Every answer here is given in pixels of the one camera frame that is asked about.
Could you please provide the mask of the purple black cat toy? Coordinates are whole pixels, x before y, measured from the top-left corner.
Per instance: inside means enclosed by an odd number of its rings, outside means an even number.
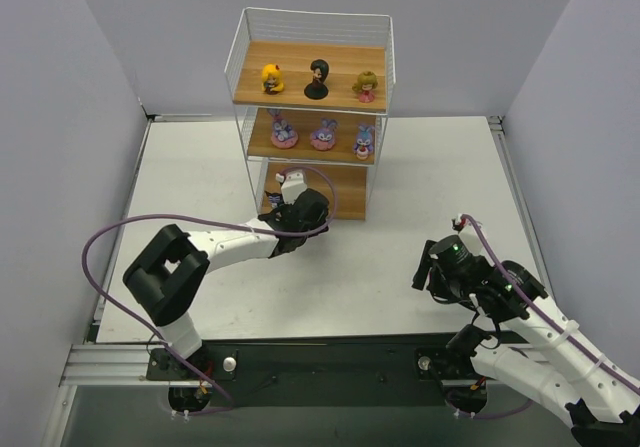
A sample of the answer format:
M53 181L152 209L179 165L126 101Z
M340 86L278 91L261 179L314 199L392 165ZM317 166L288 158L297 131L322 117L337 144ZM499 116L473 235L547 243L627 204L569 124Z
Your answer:
M284 204L284 198L281 192L264 191L266 201L271 210L280 209Z

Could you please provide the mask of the purple bunny pink donut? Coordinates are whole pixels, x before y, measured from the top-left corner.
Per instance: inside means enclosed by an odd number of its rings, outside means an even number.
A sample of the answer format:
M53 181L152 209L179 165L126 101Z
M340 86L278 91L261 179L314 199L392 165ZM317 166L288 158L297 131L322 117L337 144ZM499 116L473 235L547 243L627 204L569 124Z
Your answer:
M298 133L293 126L283 117L280 109L268 109L267 113L272 120L271 143L278 149L291 149L298 143Z
M318 151L329 151L336 144L336 130L338 122L334 119L324 118L321 126L310 134L310 144Z

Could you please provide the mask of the small purple bunny toy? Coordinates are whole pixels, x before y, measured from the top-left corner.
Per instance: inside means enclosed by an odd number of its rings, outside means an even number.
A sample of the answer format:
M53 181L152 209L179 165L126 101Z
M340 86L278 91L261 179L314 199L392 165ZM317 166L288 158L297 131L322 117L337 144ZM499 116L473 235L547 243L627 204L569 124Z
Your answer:
M369 159L375 152L375 127L360 124L356 134L353 151L358 160Z

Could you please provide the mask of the black haired doll toy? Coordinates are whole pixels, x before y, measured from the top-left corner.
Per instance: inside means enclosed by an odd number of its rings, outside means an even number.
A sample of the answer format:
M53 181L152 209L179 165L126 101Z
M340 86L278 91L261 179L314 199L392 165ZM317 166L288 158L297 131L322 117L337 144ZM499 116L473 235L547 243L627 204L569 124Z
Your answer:
M325 81L329 75L329 64L323 59L316 59L311 62L310 70L312 80L304 88L304 95L311 100L321 100L328 96L329 89Z

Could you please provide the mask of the yellow haired doll toy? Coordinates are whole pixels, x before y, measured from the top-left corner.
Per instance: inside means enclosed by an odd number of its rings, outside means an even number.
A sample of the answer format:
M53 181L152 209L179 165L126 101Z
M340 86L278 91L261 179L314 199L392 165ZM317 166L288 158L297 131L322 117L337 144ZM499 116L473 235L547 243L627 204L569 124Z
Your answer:
M282 70L277 64L266 64L261 71L262 91L269 95L276 95L284 90Z

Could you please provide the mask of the blonde pink dress doll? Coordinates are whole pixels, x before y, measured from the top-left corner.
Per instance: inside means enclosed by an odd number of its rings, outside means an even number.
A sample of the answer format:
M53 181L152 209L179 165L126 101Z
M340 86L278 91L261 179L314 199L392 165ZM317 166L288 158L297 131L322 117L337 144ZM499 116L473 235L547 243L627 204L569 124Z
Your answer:
M371 103L375 100L375 89L378 86L378 78L373 71L361 72L352 85L352 91L360 103Z

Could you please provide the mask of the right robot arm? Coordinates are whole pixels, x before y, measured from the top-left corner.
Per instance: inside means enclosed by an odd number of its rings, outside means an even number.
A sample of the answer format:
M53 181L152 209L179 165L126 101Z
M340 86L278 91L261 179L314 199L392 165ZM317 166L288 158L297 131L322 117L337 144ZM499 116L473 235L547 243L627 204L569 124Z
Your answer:
M455 360L546 408L581 446L638 445L638 379L597 349L524 267L492 265L450 235L426 242L412 286L492 323L492 332L463 327L447 345Z

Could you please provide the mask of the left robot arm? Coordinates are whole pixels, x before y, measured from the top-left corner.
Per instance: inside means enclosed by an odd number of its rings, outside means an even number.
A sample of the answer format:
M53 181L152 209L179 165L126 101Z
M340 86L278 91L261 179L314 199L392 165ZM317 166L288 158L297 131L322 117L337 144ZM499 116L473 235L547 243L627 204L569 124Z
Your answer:
M307 189L291 204L262 214L239 230L185 232L163 227L123 274L123 283L171 349L188 359L202 349L189 315L204 277L253 259L269 259L303 245L314 230L327 230L329 200Z

